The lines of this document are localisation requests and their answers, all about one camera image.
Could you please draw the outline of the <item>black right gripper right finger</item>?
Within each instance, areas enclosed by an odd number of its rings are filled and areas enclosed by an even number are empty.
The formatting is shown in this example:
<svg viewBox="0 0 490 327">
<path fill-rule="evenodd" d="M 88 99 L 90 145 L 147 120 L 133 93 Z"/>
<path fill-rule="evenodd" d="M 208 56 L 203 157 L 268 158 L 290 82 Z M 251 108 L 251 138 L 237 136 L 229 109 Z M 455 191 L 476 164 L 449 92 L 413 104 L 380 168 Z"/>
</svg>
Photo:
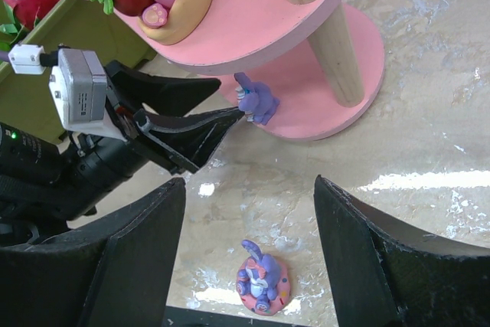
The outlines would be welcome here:
<svg viewBox="0 0 490 327">
<path fill-rule="evenodd" d="M 340 326 L 487 326 L 489 250 L 414 227 L 318 176 L 315 215 Z"/>
</svg>

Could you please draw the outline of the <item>blue purple bunny toy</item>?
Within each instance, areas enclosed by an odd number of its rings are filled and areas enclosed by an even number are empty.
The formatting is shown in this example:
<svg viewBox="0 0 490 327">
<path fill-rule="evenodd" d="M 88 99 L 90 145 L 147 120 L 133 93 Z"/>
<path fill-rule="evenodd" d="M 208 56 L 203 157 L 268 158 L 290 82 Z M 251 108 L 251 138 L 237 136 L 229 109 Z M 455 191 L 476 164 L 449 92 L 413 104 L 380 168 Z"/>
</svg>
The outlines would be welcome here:
<svg viewBox="0 0 490 327">
<path fill-rule="evenodd" d="M 236 88 L 238 109 L 247 120 L 265 126 L 277 111 L 280 101 L 263 82 L 252 81 L 244 72 L 234 74 L 239 84 Z"/>
</svg>

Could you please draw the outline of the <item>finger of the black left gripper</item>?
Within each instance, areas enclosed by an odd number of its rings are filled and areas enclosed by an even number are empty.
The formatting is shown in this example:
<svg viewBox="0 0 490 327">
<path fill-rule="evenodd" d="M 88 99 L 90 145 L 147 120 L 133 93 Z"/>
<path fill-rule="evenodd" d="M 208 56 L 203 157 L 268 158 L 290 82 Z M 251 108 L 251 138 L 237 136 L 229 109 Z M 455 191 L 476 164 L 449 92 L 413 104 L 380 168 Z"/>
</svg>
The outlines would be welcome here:
<svg viewBox="0 0 490 327">
<path fill-rule="evenodd" d="M 131 114 L 144 105 L 163 116 L 184 116 L 214 94 L 221 81 L 214 77 L 162 77 L 143 73 L 113 60 L 105 66 L 117 99 L 117 109 Z"/>
<path fill-rule="evenodd" d="M 134 149 L 171 174 L 192 174 L 210 160 L 226 134 L 244 113 L 226 108 L 184 117 L 139 110 L 134 115 Z"/>
</svg>

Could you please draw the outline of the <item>olive green plastic basket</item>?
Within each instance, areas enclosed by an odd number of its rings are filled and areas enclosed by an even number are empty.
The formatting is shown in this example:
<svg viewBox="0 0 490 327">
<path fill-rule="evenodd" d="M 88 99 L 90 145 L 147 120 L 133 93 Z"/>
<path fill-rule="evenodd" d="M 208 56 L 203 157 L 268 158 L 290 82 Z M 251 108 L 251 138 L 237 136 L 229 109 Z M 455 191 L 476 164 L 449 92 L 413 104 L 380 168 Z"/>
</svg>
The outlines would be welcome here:
<svg viewBox="0 0 490 327">
<path fill-rule="evenodd" d="M 1 61 L 1 121 L 15 132 L 62 142 L 67 131 L 121 139 L 103 104 L 103 66 L 139 68 L 155 52 L 115 15 L 95 4 L 61 0 Z"/>
</svg>

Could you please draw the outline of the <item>purple bunny pink disc toy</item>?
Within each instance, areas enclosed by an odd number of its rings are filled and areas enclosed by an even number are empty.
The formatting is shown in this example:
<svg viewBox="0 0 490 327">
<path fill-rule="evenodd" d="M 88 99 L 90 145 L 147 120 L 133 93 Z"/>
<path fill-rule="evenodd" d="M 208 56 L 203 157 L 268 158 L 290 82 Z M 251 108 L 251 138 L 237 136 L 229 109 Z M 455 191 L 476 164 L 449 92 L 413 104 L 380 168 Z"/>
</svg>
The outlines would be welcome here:
<svg viewBox="0 0 490 327">
<path fill-rule="evenodd" d="M 251 240 L 243 240 L 248 258 L 237 271 L 236 290 L 244 306 L 260 316 L 273 316 L 291 298 L 291 283 L 284 262 L 263 253 Z"/>
</svg>

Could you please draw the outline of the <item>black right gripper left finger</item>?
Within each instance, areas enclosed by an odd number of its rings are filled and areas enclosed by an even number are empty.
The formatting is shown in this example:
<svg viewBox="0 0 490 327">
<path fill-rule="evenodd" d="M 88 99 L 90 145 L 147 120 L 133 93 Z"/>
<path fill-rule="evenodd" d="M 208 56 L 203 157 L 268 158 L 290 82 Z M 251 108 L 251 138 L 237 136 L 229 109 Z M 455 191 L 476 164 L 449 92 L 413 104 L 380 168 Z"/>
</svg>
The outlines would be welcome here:
<svg viewBox="0 0 490 327">
<path fill-rule="evenodd" d="M 185 181 L 40 244 L 1 250 L 3 326 L 160 326 Z"/>
</svg>

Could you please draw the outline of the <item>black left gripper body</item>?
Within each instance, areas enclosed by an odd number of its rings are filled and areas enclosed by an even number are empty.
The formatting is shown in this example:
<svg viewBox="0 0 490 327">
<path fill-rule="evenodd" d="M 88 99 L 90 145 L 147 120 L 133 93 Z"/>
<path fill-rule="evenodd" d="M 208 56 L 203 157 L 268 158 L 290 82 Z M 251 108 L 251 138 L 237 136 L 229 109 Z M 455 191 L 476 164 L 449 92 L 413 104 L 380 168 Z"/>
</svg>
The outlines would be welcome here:
<svg viewBox="0 0 490 327">
<path fill-rule="evenodd" d="M 34 244 L 95 213 L 96 204 L 147 162 L 176 171 L 174 117 L 123 107 L 77 129 L 65 151 L 1 125 L 1 243 Z"/>
</svg>

